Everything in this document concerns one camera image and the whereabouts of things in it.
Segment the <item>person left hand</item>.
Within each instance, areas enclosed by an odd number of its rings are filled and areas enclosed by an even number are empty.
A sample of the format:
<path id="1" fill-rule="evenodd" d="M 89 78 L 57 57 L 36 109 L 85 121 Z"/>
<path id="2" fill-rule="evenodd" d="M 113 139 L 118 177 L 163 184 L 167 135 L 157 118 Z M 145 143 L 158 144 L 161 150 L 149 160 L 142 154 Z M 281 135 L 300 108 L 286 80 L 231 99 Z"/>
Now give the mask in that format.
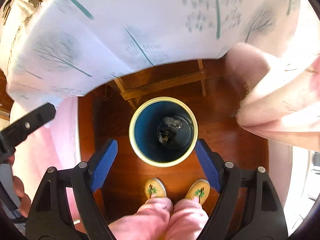
<path id="1" fill-rule="evenodd" d="M 30 197 L 25 193 L 23 182 L 15 175 L 12 175 L 13 187 L 16 195 L 20 198 L 19 211 L 23 217 L 28 217 L 31 200 Z"/>

